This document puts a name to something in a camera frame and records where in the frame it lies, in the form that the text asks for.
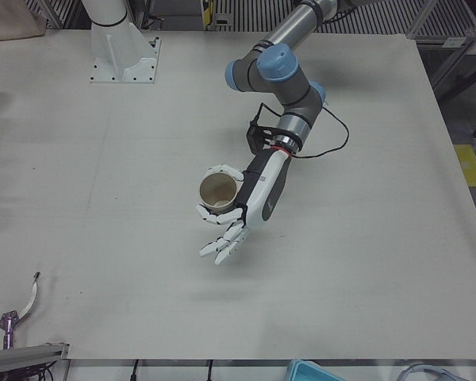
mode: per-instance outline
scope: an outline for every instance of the blue joint cap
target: blue joint cap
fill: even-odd
[[[324,90],[324,87],[322,87],[316,81],[309,81],[309,83],[310,86],[312,86],[319,93],[319,96],[321,97],[321,104],[324,105],[324,100],[326,99],[326,91]]]
[[[235,79],[232,76],[232,69],[235,66],[236,61],[231,61],[228,66],[225,68],[225,82],[231,87],[233,90],[238,90],[238,87],[235,84]]]
[[[296,73],[298,67],[298,58],[284,43],[270,46],[257,60],[259,73],[269,82],[286,81]]]

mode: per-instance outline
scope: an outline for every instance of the yellow floor marking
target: yellow floor marking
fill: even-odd
[[[476,187],[476,154],[470,144],[455,144],[455,151],[469,187]]]

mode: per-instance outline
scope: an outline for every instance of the robotic hand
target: robotic hand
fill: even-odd
[[[221,264],[243,244],[251,229],[270,218],[286,183],[290,161],[291,155],[285,149],[270,147],[258,152],[243,173],[225,164],[206,172],[205,177],[226,173],[241,183],[241,187],[225,213],[217,214],[202,204],[196,206],[203,220],[215,225],[230,224],[222,237],[199,251],[200,256],[217,254],[215,264]]]

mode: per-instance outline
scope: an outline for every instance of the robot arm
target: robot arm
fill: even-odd
[[[228,166],[210,168],[210,171],[230,174],[242,186],[227,213],[218,214],[203,205],[197,206],[205,221],[231,224],[224,236],[199,252],[201,256],[216,253],[215,264],[222,263],[240,247],[250,229],[260,227],[270,218],[286,182],[291,156],[303,148],[322,110],[324,89],[305,77],[292,50],[325,20],[335,16],[338,10],[373,1],[298,1],[296,9],[274,31],[259,41],[244,58],[227,66],[225,80],[229,87],[242,92],[272,93],[284,110],[269,138],[269,147],[263,148],[264,137],[252,137],[252,141],[261,142],[261,147],[256,145],[253,148],[251,144],[255,158],[243,176],[232,175],[240,172]]]

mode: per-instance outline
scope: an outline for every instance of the floor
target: floor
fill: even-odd
[[[443,59],[438,52],[421,52],[421,56],[428,73]],[[467,75],[473,70],[476,70],[476,56],[464,59],[452,77],[448,78],[445,87],[454,84],[457,75]],[[476,153],[476,139],[472,137],[476,128],[476,83],[440,108],[453,144],[471,144]],[[470,193],[476,205],[476,187],[471,187]]]

